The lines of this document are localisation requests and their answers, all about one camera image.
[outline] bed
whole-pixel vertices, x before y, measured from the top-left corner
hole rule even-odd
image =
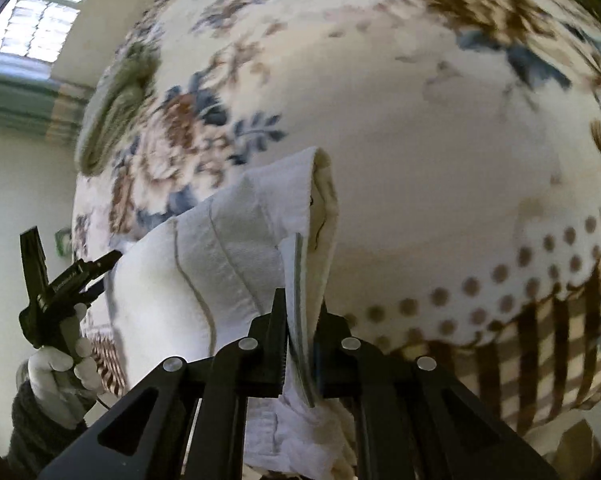
[[[156,0],[117,56],[138,42],[160,65],[78,178],[77,257],[320,146],[325,299],[354,335],[435,356],[519,434],[601,399],[601,24],[578,0]],[[106,312],[85,330],[122,393]]]

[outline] folded white cloth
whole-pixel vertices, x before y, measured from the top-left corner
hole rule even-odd
[[[110,291],[130,387],[169,356],[204,359],[247,335],[284,286],[298,362],[288,359],[279,399],[250,400],[245,463],[315,480],[351,478],[353,419],[308,385],[309,341],[337,222],[329,158],[310,148],[246,171],[136,243],[119,261]],[[290,248],[283,251],[291,267],[279,251],[290,239],[298,241],[291,259]]]

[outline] silver screw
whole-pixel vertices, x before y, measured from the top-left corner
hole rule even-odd
[[[357,350],[361,347],[361,341],[356,337],[346,337],[341,341],[341,346],[345,350]]]
[[[424,355],[417,359],[417,366],[426,372],[431,372],[436,368],[436,360],[433,357]]]
[[[163,369],[166,372],[175,372],[180,370],[183,367],[183,361],[178,357],[170,357],[169,359],[165,359],[163,361]]]
[[[258,348],[258,341],[253,337],[244,337],[238,342],[238,348],[246,352],[256,350]]]

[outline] green towel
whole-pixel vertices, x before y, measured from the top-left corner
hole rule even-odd
[[[109,156],[142,105],[146,86],[158,67],[153,47],[133,43],[103,75],[85,109],[74,161],[85,176],[101,173]]]

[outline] wall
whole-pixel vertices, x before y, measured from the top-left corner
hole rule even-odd
[[[52,77],[95,87],[116,48],[153,1],[85,0]]]
[[[53,235],[71,223],[75,181],[69,148],[0,134],[0,454],[11,434],[16,369],[32,353],[18,324],[27,305],[18,235],[37,224],[50,278],[64,270]]]

